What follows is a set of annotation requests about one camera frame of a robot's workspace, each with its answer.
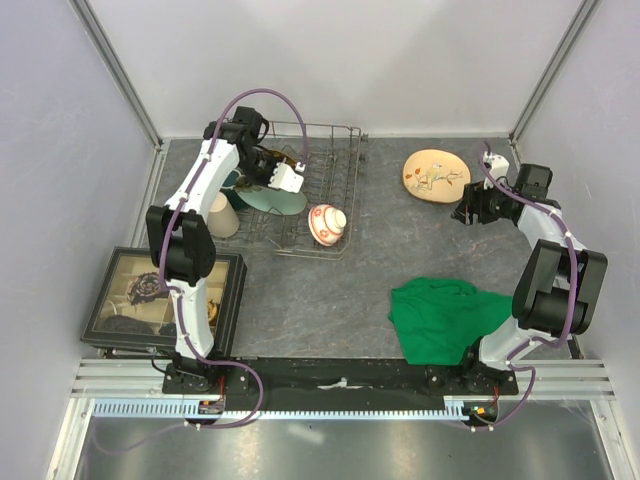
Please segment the mint green flower plate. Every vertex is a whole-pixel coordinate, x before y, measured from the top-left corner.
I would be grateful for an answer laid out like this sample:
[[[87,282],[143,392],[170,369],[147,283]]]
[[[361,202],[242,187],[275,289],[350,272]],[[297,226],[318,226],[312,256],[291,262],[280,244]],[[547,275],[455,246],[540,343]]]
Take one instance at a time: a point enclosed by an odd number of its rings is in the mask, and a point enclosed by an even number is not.
[[[253,208],[267,214],[294,216],[307,206],[307,198],[302,192],[289,193],[249,184],[237,169],[228,175],[221,192],[236,211]]]

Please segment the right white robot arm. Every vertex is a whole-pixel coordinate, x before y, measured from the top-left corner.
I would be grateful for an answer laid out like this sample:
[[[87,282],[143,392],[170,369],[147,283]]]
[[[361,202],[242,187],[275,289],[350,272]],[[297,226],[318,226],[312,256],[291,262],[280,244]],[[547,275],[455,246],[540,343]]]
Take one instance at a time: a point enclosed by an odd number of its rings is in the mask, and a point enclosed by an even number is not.
[[[587,249],[566,224],[560,204],[549,198],[550,168],[523,165],[513,185],[501,178],[509,164],[487,153],[481,182],[465,187],[453,218],[465,225],[511,221],[532,248],[515,288],[510,317],[480,336],[463,354],[458,381],[467,392],[483,392],[493,381],[504,386],[518,360],[545,345],[558,348],[590,326],[608,260]]]

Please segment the yellow patterned plate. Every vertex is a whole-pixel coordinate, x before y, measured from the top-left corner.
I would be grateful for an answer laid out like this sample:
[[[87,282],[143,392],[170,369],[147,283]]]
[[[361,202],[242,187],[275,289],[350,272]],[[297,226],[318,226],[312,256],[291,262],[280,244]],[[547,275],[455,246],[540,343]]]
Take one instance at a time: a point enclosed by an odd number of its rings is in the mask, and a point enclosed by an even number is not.
[[[291,168],[296,166],[296,161],[282,151],[261,149],[259,153],[261,155],[261,167],[265,170],[273,170],[280,163],[284,163]]]

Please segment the beige bird plate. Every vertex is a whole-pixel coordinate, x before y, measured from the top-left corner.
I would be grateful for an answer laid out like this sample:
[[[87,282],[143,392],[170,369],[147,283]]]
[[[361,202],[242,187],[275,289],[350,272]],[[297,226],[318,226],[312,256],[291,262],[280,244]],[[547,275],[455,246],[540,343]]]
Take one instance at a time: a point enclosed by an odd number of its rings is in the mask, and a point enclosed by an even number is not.
[[[402,169],[405,189],[414,197],[432,203],[459,202],[471,183],[471,172],[457,155],[438,149],[412,153]]]

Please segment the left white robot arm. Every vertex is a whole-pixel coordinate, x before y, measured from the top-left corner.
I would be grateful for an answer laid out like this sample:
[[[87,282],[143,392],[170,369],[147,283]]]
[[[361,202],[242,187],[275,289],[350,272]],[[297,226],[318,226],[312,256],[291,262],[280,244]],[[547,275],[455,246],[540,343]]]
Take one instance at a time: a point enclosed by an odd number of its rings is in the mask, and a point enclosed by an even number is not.
[[[259,147],[261,132],[267,129],[268,121],[250,107],[238,107],[229,121],[212,122],[178,190],[146,213],[151,260],[174,306],[176,351],[194,360],[184,379],[198,393],[211,392],[220,378],[218,367],[204,360],[214,346],[206,297],[206,279],[216,259],[207,227],[209,211],[235,169],[251,186],[272,184],[279,163]]]

